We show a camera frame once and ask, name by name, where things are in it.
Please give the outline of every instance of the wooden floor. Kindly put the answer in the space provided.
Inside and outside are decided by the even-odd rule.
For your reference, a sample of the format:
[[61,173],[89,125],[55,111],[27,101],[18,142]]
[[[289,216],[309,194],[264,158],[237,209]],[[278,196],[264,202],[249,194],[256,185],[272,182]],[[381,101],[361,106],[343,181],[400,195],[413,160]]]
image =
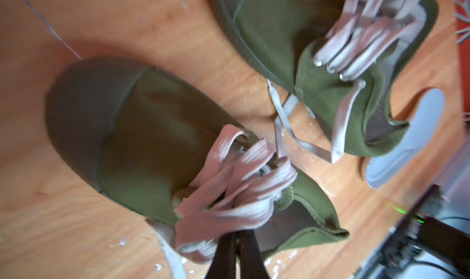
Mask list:
[[[463,140],[453,0],[438,0],[431,35],[396,81],[394,115],[423,88],[446,94],[426,149],[393,181],[372,190],[360,159],[329,165],[291,141],[293,163],[334,203],[348,241],[278,254],[279,278],[347,278],[432,181]],[[273,140],[266,82],[222,35],[207,0],[29,0],[80,57],[124,55],[194,85],[247,128]],[[44,128],[44,94],[79,58],[24,0],[0,0],[0,278],[170,278],[156,237],[142,217],[97,194],[54,151]],[[305,107],[291,117],[304,140],[330,144]],[[120,241],[126,238],[125,246]],[[207,266],[185,264],[189,278]]]

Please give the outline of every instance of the shoelace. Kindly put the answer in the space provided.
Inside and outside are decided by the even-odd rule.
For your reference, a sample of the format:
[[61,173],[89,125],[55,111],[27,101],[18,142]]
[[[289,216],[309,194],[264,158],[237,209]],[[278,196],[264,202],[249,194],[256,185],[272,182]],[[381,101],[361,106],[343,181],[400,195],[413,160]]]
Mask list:
[[[248,150],[234,143],[247,134],[226,125],[210,149],[203,169],[189,185],[196,190],[175,208],[181,217],[176,224],[175,249],[179,253],[197,252],[192,260],[213,258],[217,239],[225,233],[256,229],[273,215],[274,202],[297,177],[287,157],[266,164],[274,151],[262,139]],[[207,209],[225,192],[225,197]]]
[[346,129],[349,116],[359,92],[366,82],[358,78],[375,60],[398,38],[413,36],[423,27],[424,21],[409,21],[409,14],[420,0],[404,0],[395,17],[376,17],[384,0],[368,0],[362,10],[359,0],[346,0],[343,12],[330,29],[327,42],[314,55],[314,64],[326,65],[330,73],[339,73],[341,80],[354,81],[348,94],[340,101],[334,118],[331,135],[331,152],[299,140],[289,122],[289,115],[297,105],[298,99],[291,94],[284,106],[277,90],[267,79],[269,93],[278,113],[274,121],[276,145],[279,156],[283,156],[284,143],[282,128],[305,150],[325,161],[334,164],[344,155]]

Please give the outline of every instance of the paint chip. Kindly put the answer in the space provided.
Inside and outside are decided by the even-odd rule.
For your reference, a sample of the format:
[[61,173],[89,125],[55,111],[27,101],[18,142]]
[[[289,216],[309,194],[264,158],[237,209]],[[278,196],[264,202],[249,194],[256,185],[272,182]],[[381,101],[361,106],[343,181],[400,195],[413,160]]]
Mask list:
[[277,279],[277,276],[279,276],[279,266],[275,265],[273,268],[273,279]]
[[336,195],[330,193],[328,190],[326,190],[324,187],[322,187],[323,191],[326,192],[328,195],[331,195],[332,197],[336,197]]
[[292,259],[293,257],[295,257],[297,254],[297,251],[294,250],[293,252],[291,252],[291,255],[289,256],[290,259]]

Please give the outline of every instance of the cable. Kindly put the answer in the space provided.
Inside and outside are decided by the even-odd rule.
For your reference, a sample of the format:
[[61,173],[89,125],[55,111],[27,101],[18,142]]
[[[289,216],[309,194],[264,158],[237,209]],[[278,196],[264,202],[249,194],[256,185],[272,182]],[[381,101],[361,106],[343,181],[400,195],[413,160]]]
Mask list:
[[441,265],[438,265],[438,264],[435,264],[435,263],[431,263],[431,262],[422,262],[422,261],[417,261],[415,259],[413,259],[409,264],[408,266],[410,265],[426,265],[426,266],[430,266],[430,267],[433,267],[433,268],[436,268],[436,269],[439,269],[443,272],[446,272],[447,274],[449,274],[450,276],[456,278],[456,279],[465,279],[465,277],[459,275],[459,274],[455,274],[455,273],[452,273],[450,272],[448,269],[444,268],[443,266]]
[[444,222],[445,220],[450,220],[450,219],[470,221],[470,219],[464,218],[464,217],[444,217],[444,218],[439,219],[439,220],[440,220],[441,222]]

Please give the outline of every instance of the shoe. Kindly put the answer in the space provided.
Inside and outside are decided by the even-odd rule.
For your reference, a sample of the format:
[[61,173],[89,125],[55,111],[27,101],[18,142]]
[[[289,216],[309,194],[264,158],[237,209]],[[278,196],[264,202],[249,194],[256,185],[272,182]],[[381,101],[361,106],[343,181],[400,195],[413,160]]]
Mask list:
[[349,236],[326,194],[287,157],[148,64],[104,57],[69,67],[47,94],[46,126],[79,176],[164,225],[170,245],[195,262],[240,229],[255,229],[264,259]]
[[428,145],[438,126],[445,101],[442,91],[428,89],[421,95],[415,111],[409,116],[410,128],[400,144],[390,153],[363,160],[361,175],[371,188],[379,188],[387,183]]
[[[210,1],[233,46],[267,78],[277,134],[286,128],[330,163],[345,151],[383,155],[401,141],[409,123],[391,118],[391,87],[431,31],[436,0]],[[284,108],[271,82],[291,93]],[[288,116],[297,100],[331,139],[331,152],[295,137]]]

